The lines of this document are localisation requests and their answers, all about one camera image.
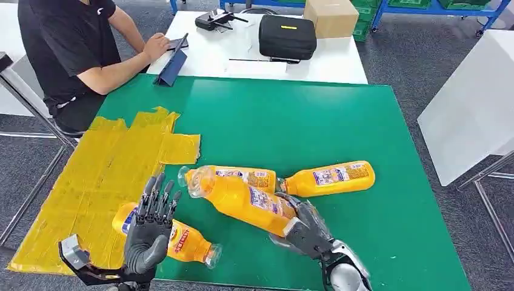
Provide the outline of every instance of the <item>black t-shirt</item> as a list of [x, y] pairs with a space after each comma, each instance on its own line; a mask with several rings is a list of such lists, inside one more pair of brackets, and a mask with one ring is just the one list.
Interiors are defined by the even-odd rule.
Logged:
[[92, 92], [78, 74], [121, 62], [108, 22], [115, 10], [112, 0], [19, 0], [23, 45], [51, 111]]

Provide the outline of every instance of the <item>man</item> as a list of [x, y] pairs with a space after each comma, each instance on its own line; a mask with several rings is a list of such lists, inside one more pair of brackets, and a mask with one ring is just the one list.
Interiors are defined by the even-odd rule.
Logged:
[[[132, 18], [112, 0], [19, 0], [23, 45], [65, 131], [85, 131], [112, 90], [169, 49], [162, 33], [145, 44]], [[110, 26], [138, 54], [121, 62]]]

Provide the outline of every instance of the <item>black zipper case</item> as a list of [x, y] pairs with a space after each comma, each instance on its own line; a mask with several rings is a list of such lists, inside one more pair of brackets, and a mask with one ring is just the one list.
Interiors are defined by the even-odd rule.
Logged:
[[314, 23], [308, 19], [264, 15], [259, 26], [259, 51], [280, 59], [310, 59], [316, 50]]

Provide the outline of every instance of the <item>blue shelf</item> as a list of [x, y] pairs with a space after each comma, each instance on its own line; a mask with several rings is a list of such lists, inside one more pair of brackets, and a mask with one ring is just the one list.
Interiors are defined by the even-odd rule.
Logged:
[[425, 14], [425, 15], [458, 15], [458, 16], [493, 16], [495, 10], [464, 10], [464, 9], [445, 9], [438, 0], [432, 0], [427, 9], [392, 7], [387, 5], [383, 13], [403, 13], [403, 14]]
[[375, 18], [372, 24], [372, 32], [378, 29], [378, 24], [382, 18], [383, 13], [401, 13], [401, 14], [422, 14], [422, 15], [457, 15], [457, 16], [486, 16], [488, 21], [482, 29], [476, 32], [476, 36], [481, 36], [485, 30], [489, 29], [491, 25], [498, 19], [499, 15], [507, 7], [510, 0], [502, 0], [496, 10], [466, 10], [466, 9], [445, 9], [438, 0], [432, 0], [430, 7], [427, 9], [420, 8], [407, 8], [407, 7], [391, 7], [388, 5], [388, 0], [382, 0], [380, 7], [376, 11]]
[[[225, 9], [226, 3], [245, 4], [245, 0], [219, 0], [219, 6], [221, 9]], [[280, 7], [295, 7], [304, 8], [305, 3], [289, 3], [289, 2], [278, 2], [273, 0], [252, 0], [252, 5], [263, 5], [263, 6], [280, 6]]]

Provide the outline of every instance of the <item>yellow tape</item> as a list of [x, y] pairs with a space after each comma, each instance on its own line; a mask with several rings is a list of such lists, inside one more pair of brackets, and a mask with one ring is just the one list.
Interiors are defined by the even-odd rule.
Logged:
[[111, 226], [118, 209], [139, 199], [148, 177], [162, 170], [161, 157], [170, 164], [198, 157], [199, 135], [171, 134], [178, 117], [158, 107], [139, 112], [129, 129], [122, 119], [95, 118], [7, 268], [72, 275], [57, 243], [74, 233], [98, 267], [121, 266], [125, 237]]
[[200, 135], [164, 135], [159, 153], [163, 164], [196, 164], [200, 152]]

